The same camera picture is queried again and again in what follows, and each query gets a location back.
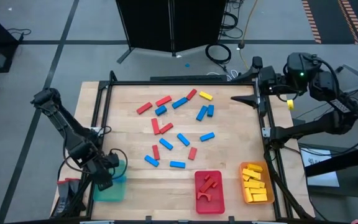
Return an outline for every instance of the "orange bin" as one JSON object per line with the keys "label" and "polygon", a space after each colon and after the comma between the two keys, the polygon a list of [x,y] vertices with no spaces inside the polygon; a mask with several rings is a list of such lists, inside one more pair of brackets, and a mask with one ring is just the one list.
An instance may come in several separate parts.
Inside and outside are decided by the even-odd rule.
{"label": "orange bin", "polygon": [[[261,166],[263,169],[263,171],[260,173],[260,181],[265,182],[265,188],[266,188],[266,192],[267,192],[267,201],[266,202],[247,202],[246,188],[244,187],[244,180],[242,179],[242,170],[246,169],[248,164],[258,165],[258,166]],[[267,164],[265,161],[242,162],[240,164],[239,174],[240,174],[242,196],[246,203],[248,203],[250,205],[257,205],[257,204],[266,204],[266,203],[274,202],[272,182],[270,181],[269,170],[267,169]]]}

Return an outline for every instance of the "wooden table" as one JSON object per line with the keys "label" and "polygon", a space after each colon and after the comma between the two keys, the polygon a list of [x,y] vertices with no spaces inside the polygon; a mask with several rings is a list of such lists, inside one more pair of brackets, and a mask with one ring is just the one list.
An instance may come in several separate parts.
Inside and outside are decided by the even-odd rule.
{"label": "wooden table", "polygon": [[[156,117],[155,102],[166,95],[173,101],[186,96],[193,88],[213,95],[208,100],[195,95],[193,99],[174,110],[167,103],[168,111],[158,117],[160,127],[171,122],[173,128],[163,137],[173,144],[171,151],[165,149],[154,135],[151,118]],[[84,82],[81,87],[75,118],[85,127],[91,125],[98,82]],[[113,86],[107,125],[112,132],[104,138],[103,150],[119,148],[126,152],[129,162],[127,192],[122,202],[95,202],[92,212],[94,220],[144,220],[151,215],[153,220],[275,220],[273,205],[248,205],[241,194],[238,168],[244,161],[262,161],[263,146],[256,110],[250,106],[230,100],[231,96],[253,94],[251,86],[165,86],[128,85]],[[146,102],[153,107],[138,115],[136,109]],[[204,117],[202,122],[195,118],[202,105],[214,104],[212,118]],[[292,126],[290,112],[285,103],[271,97],[275,124]],[[100,126],[104,101],[98,117]],[[200,142],[199,137],[209,132],[215,138]],[[183,133],[191,142],[185,147],[176,137]],[[160,151],[160,165],[155,168],[144,161],[146,154],[152,156],[152,145]],[[298,149],[295,140],[289,140],[288,147]],[[196,159],[187,159],[190,147],[198,149]],[[170,160],[185,161],[186,169],[174,169]],[[299,154],[282,150],[282,161],[287,177],[287,185],[300,205],[314,216],[306,188],[305,173]],[[223,176],[224,203],[226,211],[222,215],[198,215],[195,210],[194,173],[196,170],[219,170]],[[60,179],[80,177],[68,167],[63,167]],[[277,187],[282,217],[285,207],[280,189]],[[89,189],[84,196],[86,204]]]}

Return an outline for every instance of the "floor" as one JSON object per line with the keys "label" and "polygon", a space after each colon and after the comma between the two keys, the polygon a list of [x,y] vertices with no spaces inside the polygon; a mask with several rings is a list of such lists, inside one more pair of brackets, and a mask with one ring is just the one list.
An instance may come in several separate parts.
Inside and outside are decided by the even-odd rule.
{"label": "floor", "polygon": [[[245,0],[241,7],[240,28],[245,26],[252,4],[253,1]],[[74,16],[72,22],[67,22],[70,12]],[[110,70],[114,70],[118,80],[222,72],[205,56],[204,47],[180,52],[181,58],[135,49],[118,64],[116,60],[127,50],[126,45],[60,44],[61,39],[125,40],[117,6],[112,0],[0,0],[0,23],[7,29],[31,29],[31,35],[25,36],[25,40],[56,40],[20,45],[10,72],[0,73],[0,208],[19,155],[28,149],[5,222],[49,216],[57,169],[62,162],[60,148],[63,139],[44,116],[39,118],[34,113],[29,103],[45,84],[50,83],[60,91],[63,104],[73,113],[81,82],[107,80]],[[246,39],[314,40],[314,37],[301,1],[261,0],[250,21]],[[250,62],[253,56],[258,55],[263,58],[264,65],[272,65],[276,71],[281,71],[290,53],[310,52],[318,54],[334,68],[346,63],[358,69],[358,45],[273,43],[246,45],[243,51],[245,59]],[[244,72],[237,45],[227,46],[233,52],[227,67]],[[224,54],[221,49],[211,48],[212,56],[224,57]],[[346,71],[340,74],[339,81],[343,90],[358,87],[358,78]],[[292,116],[295,118],[320,104],[306,94],[295,101]],[[311,121],[326,109],[328,107],[319,108],[300,119]],[[345,135],[315,134],[300,142],[349,147],[357,141],[358,121]],[[312,201],[329,220],[349,222],[358,218],[358,198],[312,195]]]}

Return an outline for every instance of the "white paper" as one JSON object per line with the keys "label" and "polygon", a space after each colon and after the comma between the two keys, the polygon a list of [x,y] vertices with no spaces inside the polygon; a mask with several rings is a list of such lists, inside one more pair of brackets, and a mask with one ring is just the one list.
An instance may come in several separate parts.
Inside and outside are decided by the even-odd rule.
{"label": "white paper", "polygon": [[[331,154],[331,151],[329,150],[322,150],[322,149],[306,149],[302,148],[301,154],[302,154],[302,161],[305,165],[305,167],[308,167],[312,164],[325,161],[327,159],[330,159],[331,156],[317,156],[308,153],[307,151],[310,151],[312,153],[316,154]],[[322,187],[339,187],[338,177],[336,175],[336,172],[330,172],[327,174],[321,174],[314,177],[308,177],[308,185],[310,186],[322,186]]]}

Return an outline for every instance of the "yellow cable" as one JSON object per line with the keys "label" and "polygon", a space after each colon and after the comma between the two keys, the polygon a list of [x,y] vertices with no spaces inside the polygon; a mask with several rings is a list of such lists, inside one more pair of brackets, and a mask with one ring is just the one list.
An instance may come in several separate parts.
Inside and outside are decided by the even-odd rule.
{"label": "yellow cable", "polygon": [[[254,6],[252,6],[251,12],[250,12],[249,15],[248,15],[246,28],[244,28],[244,35],[242,36],[242,40],[241,40],[241,44],[242,44],[242,45],[245,45],[245,44],[244,44],[244,39],[245,39],[245,37],[246,37],[246,33],[247,33],[247,29],[248,29],[248,23],[249,23],[249,20],[250,20],[250,18],[251,18],[252,13],[254,12],[254,9],[255,9],[257,3],[258,3],[258,0],[255,0]],[[241,50],[242,50],[242,49],[239,50],[239,52],[240,52],[240,58],[241,58],[241,60],[244,62],[244,65],[246,65],[246,68],[249,69],[249,68],[248,68],[248,65],[247,65],[247,62],[242,58]]]}

